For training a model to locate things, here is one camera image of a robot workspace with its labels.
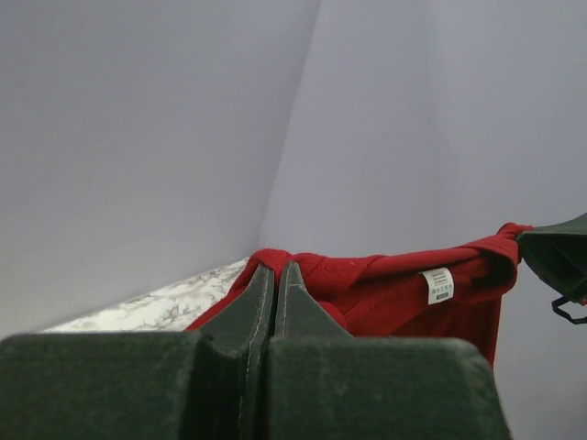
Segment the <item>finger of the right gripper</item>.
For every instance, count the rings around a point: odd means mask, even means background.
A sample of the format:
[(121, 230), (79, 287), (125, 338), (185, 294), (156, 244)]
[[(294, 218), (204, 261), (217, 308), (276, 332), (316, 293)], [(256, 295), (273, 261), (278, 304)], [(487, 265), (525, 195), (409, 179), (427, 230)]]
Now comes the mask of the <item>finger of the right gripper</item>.
[(552, 311), (573, 325), (585, 325), (585, 316), (573, 317), (562, 306), (586, 305), (586, 215), (522, 232), (516, 243), (527, 266), (560, 294)]

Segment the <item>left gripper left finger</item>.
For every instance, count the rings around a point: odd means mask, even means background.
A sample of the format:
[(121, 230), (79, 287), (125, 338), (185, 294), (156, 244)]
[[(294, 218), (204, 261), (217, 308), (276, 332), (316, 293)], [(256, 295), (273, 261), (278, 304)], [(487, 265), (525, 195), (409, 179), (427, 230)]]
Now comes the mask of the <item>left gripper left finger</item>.
[(13, 335), (4, 439), (257, 439), (274, 275), (190, 332)]

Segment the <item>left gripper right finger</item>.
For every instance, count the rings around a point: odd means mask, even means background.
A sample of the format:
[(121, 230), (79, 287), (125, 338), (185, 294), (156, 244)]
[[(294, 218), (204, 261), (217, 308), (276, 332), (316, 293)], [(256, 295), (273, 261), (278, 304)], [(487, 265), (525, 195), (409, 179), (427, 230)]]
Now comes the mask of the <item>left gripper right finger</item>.
[(246, 439), (506, 439), (491, 369), (451, 338), (355, 338), (290, 263), (276, 283), (256, 264), (242, 403)]

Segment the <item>red t-shirt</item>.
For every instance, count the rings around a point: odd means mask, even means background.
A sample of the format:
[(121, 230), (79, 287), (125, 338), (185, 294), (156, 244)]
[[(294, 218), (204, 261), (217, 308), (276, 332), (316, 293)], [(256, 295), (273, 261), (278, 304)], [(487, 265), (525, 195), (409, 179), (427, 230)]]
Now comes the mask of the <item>red t-shirt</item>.
[(507, 223), (467, 244), (394, 256), (333, 258), (261, 249), (228, 294), (188, 327), (201, 327), (230, 305), (259, 265), (280, 280), (292, 261), (311, 296), (353, 336), (460, 338), (493, 363), (502, 298), (514, 287), (521, 261), (515, 240), (527, 229)]

